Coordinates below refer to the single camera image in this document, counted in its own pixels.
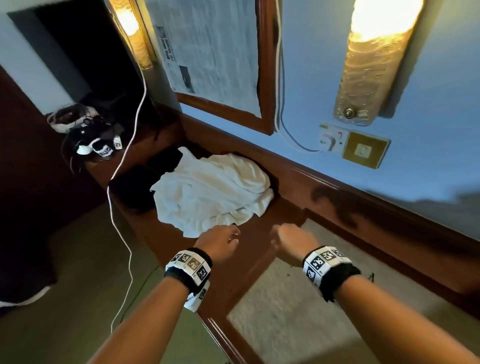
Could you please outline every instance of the white towel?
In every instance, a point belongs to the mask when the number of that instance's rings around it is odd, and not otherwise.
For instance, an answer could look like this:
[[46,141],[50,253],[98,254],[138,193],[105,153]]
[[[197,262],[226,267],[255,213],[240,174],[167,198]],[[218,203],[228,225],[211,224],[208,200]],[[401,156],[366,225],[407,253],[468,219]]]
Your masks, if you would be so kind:
[[158,219],[196,238],[215,225],[243,224],[264,214],[273,198],[268,176],[251,160],[233,154],[197,159],[185,147],[172,173],[151,190]]

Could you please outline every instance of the wooden picture frame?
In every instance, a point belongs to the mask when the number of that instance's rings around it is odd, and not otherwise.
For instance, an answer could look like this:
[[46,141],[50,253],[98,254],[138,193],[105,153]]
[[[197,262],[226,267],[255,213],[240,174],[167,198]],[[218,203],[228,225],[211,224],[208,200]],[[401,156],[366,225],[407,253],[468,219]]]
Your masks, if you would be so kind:
[[209,101],[202,97],[177,94],[180,103],[209,112],[223,119],[272,135],[275,129],[275,53],[278,40],[275,0],[256,0],[258,31],[258,84],[257,94],[262,117],[247,111]]

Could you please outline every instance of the wall sconce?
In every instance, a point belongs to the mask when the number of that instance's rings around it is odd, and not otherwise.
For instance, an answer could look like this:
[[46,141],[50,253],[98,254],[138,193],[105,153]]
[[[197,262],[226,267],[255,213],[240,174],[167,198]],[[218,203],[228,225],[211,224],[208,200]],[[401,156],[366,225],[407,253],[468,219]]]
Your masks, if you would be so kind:
[[334,117],[370,125],[387,97],[423,0],[355,0]]
[[141,68],[151,68],[152,59],[130,0],[108,1],[115,11],[117,27],[122,28],[120,33],[123,37],[128,37],[127,44]]

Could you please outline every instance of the hand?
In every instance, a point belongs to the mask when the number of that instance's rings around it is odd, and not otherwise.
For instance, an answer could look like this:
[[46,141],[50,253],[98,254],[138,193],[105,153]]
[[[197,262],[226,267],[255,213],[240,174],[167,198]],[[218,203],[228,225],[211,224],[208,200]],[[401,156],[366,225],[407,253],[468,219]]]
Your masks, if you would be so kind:
[[270,238],[277,257],[296,267],[301,267],[305,256],[320,246],[311,232],[295,224],[274,225]]
[[233,255],[239,244],[238,235],[236,225],[217,225],[202,233],[194,247],[207,253],[213,264],[222,263]]

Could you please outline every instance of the white cable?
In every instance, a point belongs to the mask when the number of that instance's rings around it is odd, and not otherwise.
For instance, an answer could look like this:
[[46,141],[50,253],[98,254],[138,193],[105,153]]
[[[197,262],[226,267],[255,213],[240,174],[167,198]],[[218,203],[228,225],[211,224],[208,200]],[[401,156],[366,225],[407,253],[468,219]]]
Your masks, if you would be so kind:
[[[130,43],[130,40],[128,39],[128,37],[125,37],[125,38],[128,40],[128,42],[130,44],[130,47],[132,48],[132,44]],[[141,68],[137,58],[135,56],[134,56],[134,58],[135,58],[135,61],[137,62],[138,69],[140,70],[140,74],[142,75],[142,82],[143,82],[143,85],[144,85],[144,94],[142,96],[142,100],[140,101],[140,104],[138,105],[138,108],[137,108],[137,112],[135,114],[135,123],[134,123],[134,126],[133,126],[132,138],[130,139],[130,142],[128,143],[127,147],[125,148],[125,151],[123,152],[123,156],[121,158],[121,161],[120,161],[119,165],[117,166],[117,169],[115,169],[115,172],[113,172],[112,178],[110,178],[110,180],[113,180],[115,178],[115,176],[117,175],[117,172],[120,170],[120,168],[123,164],[123,161],[125,160],[125,157],[127,156],[128,150],[130,149],[130,146],[132,145],[132,142],[135,139],[135,135],[137,134],[138,115],[140,113],[140,109],[142,108],[142,105],[145,101],[145,97],[147,95],[147,85],[146,85],[144,73],[142,71],[142,68]],[[117,317],[120,315],[120,312],[123,310],[125,302],[127,301],[127,297],[128,297],[129,292],[130,292],[130,288],[132,287],[132,284],[133,284],[133,274],[132,274],[132,250],[130,249],[127,242],[123,238],[119,228],[115,224],[115,220],[113,219],[112,200],[111,200],[111,197],[110,197],[110,187],[109,186],[107,186],[107,198],[108,198],[108,206],[110,207],[110,219],[112,220],[112,225],[115,228],[115,230],[117,231],[117,233],[119,234],[119,236],[121,237],[125,246],[127,247],[128,252],[130,253],[130,256],[128,258],[128,272],[130,273],[130,284],[128,285],[127,293],[125,294],[125,298],[123,299],[123,302],[120,306],[120,309],[118,310],[117,314],[113,318],[112,323],[110,325],[110,334],[111,334],[113,332],[113,324],[115,323],[115,320],[117,319]]]
[[[283,66],[283,60],[281,61],[281,48],[282,48],[282,18],[280,14],[280,4],[278,0],[275,1],[276,3],[276,17],[277,17],[277,23],[278,23],[278,42],[276,45],[276,56],[275,56],[275,93],[276,93],[276,108],[275,108],[275,131],[282,137],[282,139],[287,143],[290,147],[293,149],[302,152],[302,153],[322,153],[322,150],[313,150],[304,147],[301,145],[299,142],[295,140],[295,138],[290,134],[290,132],[287,130],[285,127],[285,124],[283,123],[283,107],[281,108],[280,111],[280,104],[283,103],[285,104],[285,100],[282,99],[280,95],[280,64],[282,63]],[[285,77],[283,77],[283,87],[285,87]],[[283,126],[289,137],[301,148],[297,148],[296,145],[293,145],[280,131],[280,124]]]

